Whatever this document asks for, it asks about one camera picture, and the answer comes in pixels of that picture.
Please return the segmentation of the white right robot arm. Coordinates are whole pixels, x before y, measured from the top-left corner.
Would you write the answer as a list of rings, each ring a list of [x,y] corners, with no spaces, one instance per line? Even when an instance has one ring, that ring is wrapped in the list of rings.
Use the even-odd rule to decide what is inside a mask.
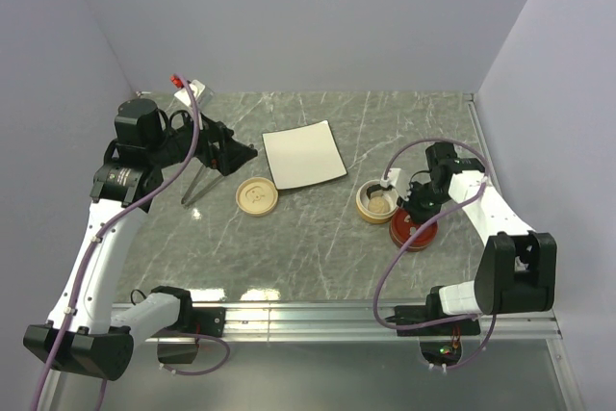
[[[487,161],[460,141],[431,138],[425,151],[425,183],[389,163],[379,180],[393,191],[398,206],[418,224],[404,249],[447,215],[444,204],[462,211],[484,249],[471,281],[439,287],[424,313],[427,327],[449,332],[476,315],[550,311],[554,304],[557,244],[549,233],[535,231],[506,203],[492,181]]]

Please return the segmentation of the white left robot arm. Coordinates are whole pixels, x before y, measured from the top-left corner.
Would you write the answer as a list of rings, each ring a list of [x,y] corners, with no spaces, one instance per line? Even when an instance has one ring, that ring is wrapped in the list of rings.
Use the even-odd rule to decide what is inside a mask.
[[[145,222],[153,199],[171,182],[172,166],[184,170],[192,159],[223,176],[256,158],[251,145],[200,112],[190,97],[178,110],[174,127],[148,98],[122,103],[115,116],[115,138],[95,172],[86,234],[62,295],[43,324],[27,327],[23,345],[49,368],[115,381],[133,352],[151,336],[167,330],[183,336],[194,326],[189,291],[159,286],[122,315],[113,315],[116,286],[128,250]]]

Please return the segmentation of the salmon sushi roll toy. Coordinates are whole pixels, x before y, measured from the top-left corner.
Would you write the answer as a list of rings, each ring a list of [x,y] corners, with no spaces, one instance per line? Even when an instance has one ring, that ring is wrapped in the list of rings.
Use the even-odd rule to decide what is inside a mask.
[[[367,198],[371,198],[374,193],[379,192],[381,190],[382,188],[379,184],[371,185],[366,189],[366,196]]]

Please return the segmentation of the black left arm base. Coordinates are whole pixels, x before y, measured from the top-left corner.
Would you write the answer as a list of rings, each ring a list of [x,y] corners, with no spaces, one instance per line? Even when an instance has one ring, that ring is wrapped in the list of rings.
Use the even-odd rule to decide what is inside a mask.
[[[158,338],[157,357],[162,369],[197,376],[216,371],[229,359],[230,346],[222,339],[225,308],[195,306],[190,291],[169,286],[156,287],[142,301],[132,304],[132,308],[114,317],[114,323],[129,329],[135,347]],[[200,372],[179,370],[178,365],[194,361],[203,340],[221,345],[222,359]]]

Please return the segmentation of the beige white-lined bowl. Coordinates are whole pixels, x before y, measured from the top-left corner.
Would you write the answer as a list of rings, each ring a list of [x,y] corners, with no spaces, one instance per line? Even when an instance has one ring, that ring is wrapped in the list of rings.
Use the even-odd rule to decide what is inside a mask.
[[[355,206],[357,209],[358,214],[360,215],[360,217],[369,222],[369,223],[373,223],[373,224],[382,224],[382,223],[386,223],[388,221],[391,220],[392,216],[394,215],[396,209],[397,209],[397,198],[398,196],[396,195],[396,192],[393,190],[381,190],[379,192],[374,193],[372,196],[385,196],[390,204],[391,210],[388,214],[386,215],[374,215],[372,214],[368,209],[368,202],[369,202],[369,198],[367,198],[366,196],[366,189],[374,184],[379,184],[378,180],[370,180],[368,182],[366,182],[365,184],[363,184],[356,192],[355,194]]]

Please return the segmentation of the beige round lid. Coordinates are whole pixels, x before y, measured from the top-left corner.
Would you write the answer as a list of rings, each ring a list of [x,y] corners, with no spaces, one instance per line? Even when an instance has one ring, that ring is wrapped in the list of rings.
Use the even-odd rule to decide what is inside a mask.
[[[272,212],[277,205],[278,190],[269,179],[252,177],[237,188],[236,203],[246,214],[262,217]]]

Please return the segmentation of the steel-lined red bowl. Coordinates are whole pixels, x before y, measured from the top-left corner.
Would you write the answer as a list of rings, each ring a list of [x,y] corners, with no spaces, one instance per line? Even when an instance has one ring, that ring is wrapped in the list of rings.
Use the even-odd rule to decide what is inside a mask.
[[[401,248],[410,239],[410,236],[399,236],[397,234],[391,233],[390,238],[398,248]],[[421,236],[418,236],[413,241],[413,243],[411,243],[407,247],[406,251],[407,252],[423,251],[427,249],[433,243],[435,238],[436,238],[435,234],[430,234],[430,235],[422,234]]]

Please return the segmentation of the steamed bun toy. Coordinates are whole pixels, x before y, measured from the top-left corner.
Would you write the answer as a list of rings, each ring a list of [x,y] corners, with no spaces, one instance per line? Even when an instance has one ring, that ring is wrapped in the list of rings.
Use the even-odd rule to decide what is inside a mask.
[[[390,212],[391,207],[385,196],[374,195],[369,199],[367,209],[374,215],[386,215]]]

